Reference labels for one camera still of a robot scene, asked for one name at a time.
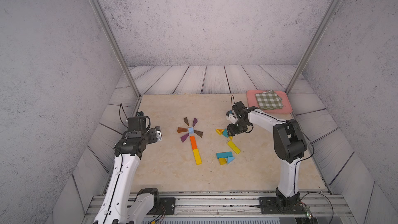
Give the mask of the brown small wooden block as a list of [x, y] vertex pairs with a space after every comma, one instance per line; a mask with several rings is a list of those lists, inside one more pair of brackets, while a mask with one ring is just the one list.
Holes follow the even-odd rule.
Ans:
[[188, 128], [178, 128], [177, 133], [189, 133]]

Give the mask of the purple rectangular wooden block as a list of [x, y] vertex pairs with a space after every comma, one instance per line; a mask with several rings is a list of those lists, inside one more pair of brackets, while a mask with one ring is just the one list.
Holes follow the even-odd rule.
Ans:
[[180, 139], [181, 139], [181, 142], [182, 143], [184, 143], [185, 142], [185, 140], [188, 138], [190, 136], [190, 134], [185, 134], [185, 135], [183, 135]]

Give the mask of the teal triangle wooden block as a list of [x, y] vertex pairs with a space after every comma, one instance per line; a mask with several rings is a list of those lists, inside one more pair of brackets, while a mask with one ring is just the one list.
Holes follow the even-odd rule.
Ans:
[[224, 129], [224, 131], [223, 131], [222, 134], [223, 134], [223, 136], [225, 136], [226, 138], [229, 138], [227, 129]]

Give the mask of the orange triangle wooden block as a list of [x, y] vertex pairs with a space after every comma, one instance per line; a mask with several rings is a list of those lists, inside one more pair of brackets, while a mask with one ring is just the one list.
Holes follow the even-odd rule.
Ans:
[[216, 129], [216, 132], [217, 132], [219, 135], [223, 135], [224, 129]]

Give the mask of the orange long wooden block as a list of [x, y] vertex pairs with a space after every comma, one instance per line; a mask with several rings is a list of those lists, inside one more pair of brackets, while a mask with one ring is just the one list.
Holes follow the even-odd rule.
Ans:
[[195, 136], [190, 136], [190, 142], [193, 150], [198, 149]]

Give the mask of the lime green long block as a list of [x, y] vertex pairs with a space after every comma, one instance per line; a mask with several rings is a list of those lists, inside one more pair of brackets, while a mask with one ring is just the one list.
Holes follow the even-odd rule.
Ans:
[[238, 155], [240, 154], [240, 149], [234, 144], [233, 141], [228, 141], [227, 145]]

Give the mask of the brown slanted wooden block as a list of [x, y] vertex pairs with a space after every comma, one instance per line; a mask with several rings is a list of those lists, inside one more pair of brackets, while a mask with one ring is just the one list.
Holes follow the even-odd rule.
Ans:
[[202, 131], [198, 131], [198, 130], [194, 130], [194, 133], [196, 134], [196, 135], [198, 135], [199, 137], [203, 137], [203, 132]]

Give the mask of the yellow long wooden block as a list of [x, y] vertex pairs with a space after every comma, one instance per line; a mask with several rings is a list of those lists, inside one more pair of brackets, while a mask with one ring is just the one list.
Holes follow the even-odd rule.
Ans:
[[194, 149], [193, 154], [194, 154], [194, 159], [195, 159], [196, 165], [202, 164], [202, 159], [201, 159], [199, 150]]

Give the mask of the teal long wooden block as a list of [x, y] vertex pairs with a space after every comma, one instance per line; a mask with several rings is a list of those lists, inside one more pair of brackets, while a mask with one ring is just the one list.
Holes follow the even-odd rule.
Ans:
[[219, 158], [228, 158], [228, 157], [233, 157], [233, 154], [232, 154], [231, 151], [219, 152], [219, 153], [216, 153], [216, 156], [217, 156], [217, 159], [219, 159]]

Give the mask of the light blue triangle block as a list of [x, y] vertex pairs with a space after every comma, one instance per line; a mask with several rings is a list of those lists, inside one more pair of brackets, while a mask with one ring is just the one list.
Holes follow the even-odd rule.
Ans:
[[235, 157], [227, 157], [227, 164], [230, 164], [233, 160], [235, 159]]

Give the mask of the yellow small cube block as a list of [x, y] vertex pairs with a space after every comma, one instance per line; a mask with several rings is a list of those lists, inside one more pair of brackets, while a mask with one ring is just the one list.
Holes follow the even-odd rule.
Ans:
[[227, 164], [227, 159], [226, 158], [219, 158], [218, 161], [219, 161], [219, 164], [221, 166]]

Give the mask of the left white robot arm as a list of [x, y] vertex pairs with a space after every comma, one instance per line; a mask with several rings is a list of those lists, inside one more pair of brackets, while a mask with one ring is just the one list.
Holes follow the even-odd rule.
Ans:
[[162, 140], [160, 127], [152, 128], [150, 118], [143, 115], [131, 117], [127, 123], [127, 131], [114, 146], [114, 169], [95, 224], [140, 224], [148, 213], [160, 208], [156, 188], [140, 190], [128, 206], [131, 184], [144, 150], [147, 145]]

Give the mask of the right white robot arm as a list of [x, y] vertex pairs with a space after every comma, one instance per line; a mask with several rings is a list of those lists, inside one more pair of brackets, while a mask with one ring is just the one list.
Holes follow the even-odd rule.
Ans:
[[274, 150], [281, 161], [276, 202], [281, 208], [299, 203], [299, 167], [304, 160], [307, 144], [297, 121], [279, 119], [255, 106], [246, 107], [241, 101], [232, 104], [232, 109], [226, 113], [226, 117], [231, 122], [226, 128], [228, 137], [250, 133], [248, 128], [254, 128], [255, 125], [273, 134]]

